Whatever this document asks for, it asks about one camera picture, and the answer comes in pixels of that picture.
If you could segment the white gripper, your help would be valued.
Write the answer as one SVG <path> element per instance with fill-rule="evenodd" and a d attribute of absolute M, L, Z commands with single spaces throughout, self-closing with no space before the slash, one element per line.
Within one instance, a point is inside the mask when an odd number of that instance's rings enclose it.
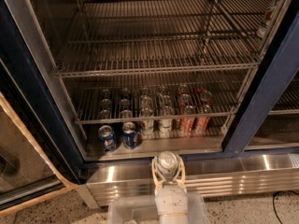
<path fill-rule="evenodd" d="M 160 217 L 185 216 L 188 214 L 188 196 L 185 185 L 185 164 L 178 157 L 177 173 L 174 182 L 177 186 L 164 186 L 165 178 L 158 169 L 158 160 L 154 158 L 151 162 L 152 178 L 155 185 L 155 204 Z"/>

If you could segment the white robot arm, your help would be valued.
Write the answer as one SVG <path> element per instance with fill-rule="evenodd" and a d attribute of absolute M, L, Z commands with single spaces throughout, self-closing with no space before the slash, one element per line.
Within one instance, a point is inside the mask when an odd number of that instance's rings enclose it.
<path fill-rule="evenodd" d="M 155 204 L 160 224 L 189 224 L 188 197 L 185 186 L 185 165 L 182 158 L 166 158 L 160 162 L 156 156 L 151 163 L 155 184 Z"/>

